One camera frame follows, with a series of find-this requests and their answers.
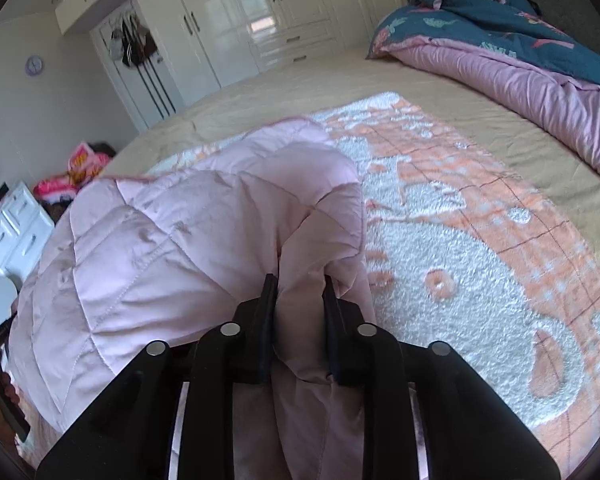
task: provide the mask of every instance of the clock face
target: clock face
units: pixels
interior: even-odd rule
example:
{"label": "clock face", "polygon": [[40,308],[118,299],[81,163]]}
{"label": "clock face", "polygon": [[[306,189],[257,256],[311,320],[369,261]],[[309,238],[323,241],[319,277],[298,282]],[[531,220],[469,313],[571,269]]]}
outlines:
{"label": "clock face", "polygon": [[29,57],[29,59],[27,59],[27,64],[25,65],[25,72],[29,76],[35,76],[42,72],[43,67],[44,65],[40,56],[31,56]]}

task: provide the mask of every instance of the silver screw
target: silver screw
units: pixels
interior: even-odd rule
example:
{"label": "silver screw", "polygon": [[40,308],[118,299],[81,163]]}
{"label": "silver screw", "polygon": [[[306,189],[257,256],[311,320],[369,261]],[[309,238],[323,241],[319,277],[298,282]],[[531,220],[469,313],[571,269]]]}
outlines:
{"label": "silver screw", "polygon": [[378,329],[371,323],[364,323],[358,327],[358,333],[364,337],[373,337],[378,333]]}
{"label": "silver screw", "polygon": [[433,350],[433,353],[435,355],[439,355],[442,357],[444,357],[445,355],[449,355],[449,352],[451,352],[451,346],[442,341],[436,341],[435,343],[433,343],[433,345],[431,345],[431,349]]}
{"label": "silver screw", "polygon": [[146,346],[146,352],[152,356],[160,355],[166,349],[167,345],[165,345],[162,341],[153,341]]}
{"label": "silver screw", "polygon": [[240,325],[237,323],[225,323],[220,327],[220,333],[227,337],[238,335],[240,333]]}

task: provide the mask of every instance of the wardrobe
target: wardrobe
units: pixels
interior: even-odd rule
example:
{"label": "wardrobe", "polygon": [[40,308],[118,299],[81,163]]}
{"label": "wardrobe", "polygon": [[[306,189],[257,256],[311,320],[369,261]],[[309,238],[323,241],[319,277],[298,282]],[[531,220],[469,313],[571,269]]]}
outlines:
{"label": "wardrobe", "polygon": [[[61,2],[56,9],[61,30],[84,30],[90,24],[85,16],[104,8],[105,1]],[[400,0],[136,1],[185,106],[273,67],[367,44],[377,24],[401,5]]]}

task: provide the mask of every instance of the white nightstand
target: white nightstand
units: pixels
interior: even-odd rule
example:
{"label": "white nightstand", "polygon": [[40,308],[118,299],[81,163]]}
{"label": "white nightstand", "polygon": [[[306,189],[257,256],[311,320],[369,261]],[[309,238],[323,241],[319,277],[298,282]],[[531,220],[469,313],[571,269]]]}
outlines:
{"label": "white nightstand", "polygon": [[24,182],[0,203],[0,275],[18,290],[36,266],[54,223]]}

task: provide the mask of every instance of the beige bed sheet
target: beige bed sheet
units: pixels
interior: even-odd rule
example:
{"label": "beige bed sheet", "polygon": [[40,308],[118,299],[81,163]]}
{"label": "beige bed sheet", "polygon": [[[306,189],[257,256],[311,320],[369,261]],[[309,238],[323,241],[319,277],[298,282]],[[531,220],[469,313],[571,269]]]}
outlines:
{"label": "beige bed sheet", "polygon": [[526,119],[455,81],[348,50],[229,86],[143,134],[106,174],[138,176],[168,156],[262,124],[395,91],[452,124],[534,184],[578,228],[600,263],[600,177]]}

